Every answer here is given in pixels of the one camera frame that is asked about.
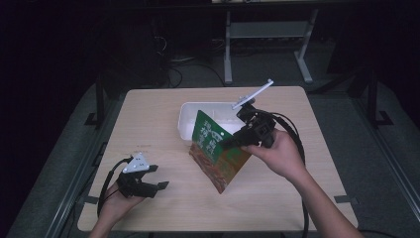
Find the gray carpet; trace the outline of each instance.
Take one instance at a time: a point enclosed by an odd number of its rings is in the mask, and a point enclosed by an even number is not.
[[[306,55],[314,83],[303,82],[294,60],[293,46],[273,53],[256,52],[251,56],[232,58],[234,83],[232,86],[261,86],[268,78],[275,85],[300,85],[315,89],[335,75],[326,74],[334,45],[312,43]],[[176,69],[182,73],[179,87],[222,86],[223,57],[218,54],[211,61],[194,60]],[[171,80],[180,74],[171,70]],[[327,145],[344,184],[345,190],[357,202],[353,205],[361,229],[375,230],[397,237],[419,237],[420,223],[401,191],[383,151],[380,149],[365,116],[360,113],[366,96],[352,99],[343,91],[347,82],[324,95],[309,95]],[[86,237],[77,229],[84,195],[89,190],[89,176],[94,175],[92,164],[100,160],[101,147],[110,136],[119,109],[124,101],[106,100],[106,121],[95,130],[84,121],[95,112],[95,90],[86,91],[51,152],[30,196],[25,202],[8,237]],[[403,167],[413,186],[420,187],[420,133],[401,110],[396,97],[383,85],[378,90],[378,110],[388,113],[394,125],[380,126],[379,133]],[[76,192],[69,193],[69,185],[76,184]],[[76,201],[66,198],[78,197]],[[386,237],[365,233],[366,237]],[[300,237],[299,233],[285,233],[286,237]],[[110,237],[147,237],[146,233],[113,232]],[[209,237],[208,234],[157,233],[155,237]],[[279,237],[279,233],[226,233],[223,237]],[[310,233],[309,237],[319,237]]]

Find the white plastic tray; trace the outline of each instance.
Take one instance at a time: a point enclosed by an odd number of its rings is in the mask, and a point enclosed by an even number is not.
[[[191,145],[192,132],[198,110],[210,116],[223,129],[233,134],[245,124],[236,114],[241,108],[232,110],[235,102],[186,102],[181,106],[178,120],[178,131],[184,144]]]

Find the dark background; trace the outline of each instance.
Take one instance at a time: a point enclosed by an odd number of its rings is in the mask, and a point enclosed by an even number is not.
[[[89,3],[104,5],[101,1]],[[350,13],[324,11],[313,35],[313,40],[337,41],[331,71],[346,72],[360,64],[368,65],[379,81],[396,93],[418,126],[419,10],[415,1],[390,1],[356,7]],[[203,16],[202,13],[182,16],[172,14],[177,21],[170,21],[164,25],[166,29],[160,29],[178,36],[172,41],[175,49],[201,46],[203,39],[223,36],[219,36],[224,32],[220,14],[206,12],[200,21],[197,16]],[[72,110],[103,66],[95,44],[109,30],[103,27],[106,21],[115,26],[116,21],[105,18],[101,12],[88,11],[75,1],[0,2],[2,237],[17,216]],[[180,37],[188,32],[195,33],[195,42]]]

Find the hand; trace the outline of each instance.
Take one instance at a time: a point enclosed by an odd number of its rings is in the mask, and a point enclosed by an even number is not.
[[[107,237],[112,227],[121,220],[134,206],[145,198],[140,196],[125,197],[118,191],[116,182],[105,192],[108,197],[102,206],[99,219],[89,237]]]
[[[302,173],[307,173],[297,147],[288,133],[274,128],[272,137],[274,143],[269,149],[254,145],[242,149],[260,158],[273,172],[288,180],[297,179]]]

